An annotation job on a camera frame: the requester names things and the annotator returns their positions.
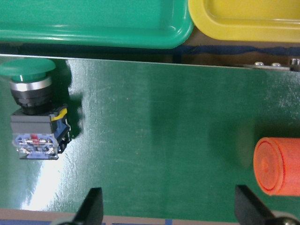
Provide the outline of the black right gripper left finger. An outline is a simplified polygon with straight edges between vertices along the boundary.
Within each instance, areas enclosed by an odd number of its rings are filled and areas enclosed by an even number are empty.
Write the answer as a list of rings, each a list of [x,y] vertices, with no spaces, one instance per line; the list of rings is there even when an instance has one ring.
[[[101,225],[104,217],[103,193],[101,187],[89,190],[75,216],[59,225]]]

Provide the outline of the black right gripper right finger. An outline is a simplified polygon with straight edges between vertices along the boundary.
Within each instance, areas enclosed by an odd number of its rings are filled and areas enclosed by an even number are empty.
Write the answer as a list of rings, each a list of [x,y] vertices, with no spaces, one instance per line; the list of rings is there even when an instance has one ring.
[[[298,225],[299,220],[275,216],[246,185],[235,186],[234,214],[240,225]]]

